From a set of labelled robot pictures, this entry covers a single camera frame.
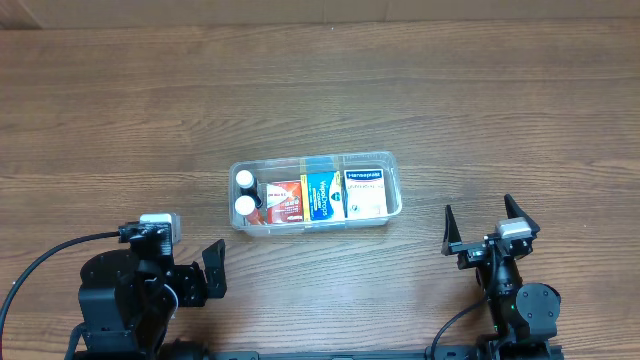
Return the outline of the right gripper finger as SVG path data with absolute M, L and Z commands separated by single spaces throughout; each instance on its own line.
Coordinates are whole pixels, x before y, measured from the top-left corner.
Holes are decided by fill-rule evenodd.
M 445 231 L 443 236 L 444 246 L 458 246 L 462 243 L 455 216 L 450 205 L 445 207 Z
M 509 219 L 522 217 L 526 220 L 533 235 L 540 231 L 539 225 L 517 204 L 510 194 L 504 195 L 505 209 Z

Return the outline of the blue yellow box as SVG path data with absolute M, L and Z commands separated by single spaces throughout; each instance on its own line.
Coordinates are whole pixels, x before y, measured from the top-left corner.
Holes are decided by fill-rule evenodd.
M 305 222 L 345 219 L 342 177 L 338 171 L 302 174 L 300 181 Z

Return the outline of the black bottle white cap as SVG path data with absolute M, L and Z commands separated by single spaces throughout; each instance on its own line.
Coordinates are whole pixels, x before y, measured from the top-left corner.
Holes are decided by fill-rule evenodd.
M 240 197 L 235 201 L 235 208 L 239 212 L 246 212 L 250 206 L 260 208 L 262 200 L 258 192 L 258 181 L 248 170 L 241 170 L 236 174 L 235 181 L 240 190 Z

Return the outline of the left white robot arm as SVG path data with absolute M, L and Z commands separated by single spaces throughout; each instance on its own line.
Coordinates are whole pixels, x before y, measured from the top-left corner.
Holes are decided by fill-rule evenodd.
M 171 255 L 145 258 L 113 250 L 81 269 L 78 300 L 83 322 L 71 333 L 67 359 L 211 359 L 206 345 L 165 341 L 181 307 L 202 307 L 227 290 L 225 242 L 202 252 L 204 265 L 177 265 Z

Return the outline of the white plaster box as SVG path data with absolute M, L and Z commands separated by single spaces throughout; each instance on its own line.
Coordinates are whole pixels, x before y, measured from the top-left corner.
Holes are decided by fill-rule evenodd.
M 344 183 L 348 218 L 369 219 L 388 214 L 382 169 L 345 170 Z

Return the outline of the red small box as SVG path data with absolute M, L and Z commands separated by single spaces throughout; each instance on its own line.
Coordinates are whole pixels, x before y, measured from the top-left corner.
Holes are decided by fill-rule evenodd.
M 269 224 L 301 222 L 303 215 L 300 181 L 268 183 L 266 187 L 267 218 Z

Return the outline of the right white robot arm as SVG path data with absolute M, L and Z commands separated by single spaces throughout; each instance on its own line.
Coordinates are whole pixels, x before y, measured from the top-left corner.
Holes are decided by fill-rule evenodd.
M 540 231 L 514 198 L 504 196 L 507 218 L 479 242 L 465 243 L 450 206 L 445 207 L 445 231 L 441 253 L 455 255 L 460 270 L 473 269 L 483 296 L 448 322 L 425 350 L 427 359 L 561 360 L 562 347 L 552 345 L 557 335 L 561 296 L 544 283 L 524 283 L 516 261 L 533 251 Z M 457 320 L 486 305 L 494 332 L 480 335 L 473 345 L 439 343 Z

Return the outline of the orange bottle white cap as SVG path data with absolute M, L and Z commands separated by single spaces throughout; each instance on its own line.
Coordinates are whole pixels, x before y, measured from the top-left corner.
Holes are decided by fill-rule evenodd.
M 256 206 L 255 200 L 248 195 L 240 196 L 234 203 L 235 211 L 251 225 L 265 225 L 266 221 Z

